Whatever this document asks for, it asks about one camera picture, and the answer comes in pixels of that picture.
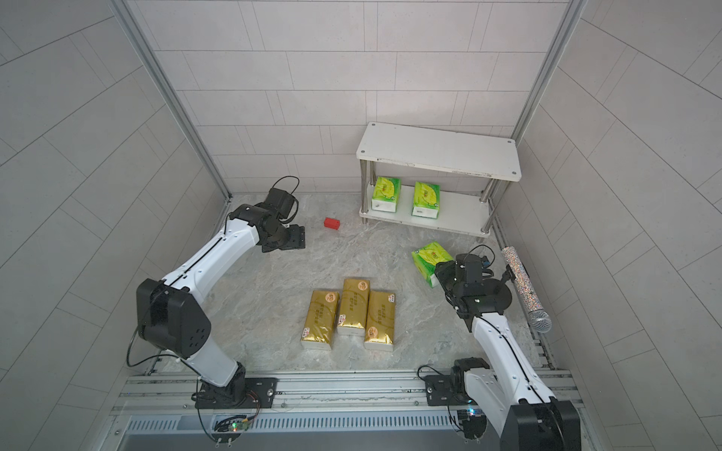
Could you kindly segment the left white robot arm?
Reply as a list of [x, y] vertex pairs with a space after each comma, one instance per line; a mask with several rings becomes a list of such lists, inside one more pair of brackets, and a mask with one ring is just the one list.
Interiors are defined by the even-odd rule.
[[259, 246], [263, 252], [305, 247], [305, 229], [295, 225], [298, 200], [242, 204], [230, 212], [220, 231], [191, 259], [159, 280], [137, 287], [135, 339], [162, 355], [180, 359], [203, 383], [217, 391], [242, 393], [246, 370], [214, 342], [205, 298], [231, 266]]

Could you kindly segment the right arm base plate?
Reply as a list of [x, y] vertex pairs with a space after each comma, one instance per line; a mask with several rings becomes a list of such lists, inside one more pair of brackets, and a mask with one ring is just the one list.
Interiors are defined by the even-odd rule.
[[467, 371], [482, 368], [489, 369], [489, 364], [479, 357], [457, 359], [448, 373], [430, 365], [423, 365], [417, 369], [417, 377], [424, 381], [427, 403], [429, 406], [476, 406], [477, 403], [466, 394], [464, 374]]

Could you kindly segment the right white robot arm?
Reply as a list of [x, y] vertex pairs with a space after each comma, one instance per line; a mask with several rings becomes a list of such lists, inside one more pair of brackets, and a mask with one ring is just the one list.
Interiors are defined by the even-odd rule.
[[451, 368], [449, 402], [468, 408], [456, 425], [464, 438], [479, 440], [493, 430], [502, 450], [579, 450], [581, 419], [569, 400], [543, 383], [517, 344], [504, 315], [513, 295], [507, 268], [496, 279], [482, 258], [462, 254], [436, 265], [446, 300], [485, 352], [459, 359]]

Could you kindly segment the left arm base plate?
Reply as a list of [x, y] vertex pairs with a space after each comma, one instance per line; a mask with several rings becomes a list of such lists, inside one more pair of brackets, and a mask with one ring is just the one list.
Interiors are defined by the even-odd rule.
[[203, 381], [191, 400], [200, 410], [268, 409], [273, 406], [278, 382], [276, 378], [239, 377], [217, 387]]

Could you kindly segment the green tissue pack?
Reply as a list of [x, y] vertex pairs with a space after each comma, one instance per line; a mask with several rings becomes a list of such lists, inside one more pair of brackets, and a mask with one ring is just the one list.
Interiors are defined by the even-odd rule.
[[416, 182], [413, 196], [412, 215], [436, 220], [440, 212], [440, 187], [436, 184]]
[[400, 179], [378, 177], [372, 193], [372, 210], [395, 213], [400, 200]]
[[431, 242], [423, 248], [413, 251], [412, 259], [417, 270], [431, 288], [435, 288], [439, 284], [435, 275], [436, 265], [453, 261], [452, 255], [438, 242]]

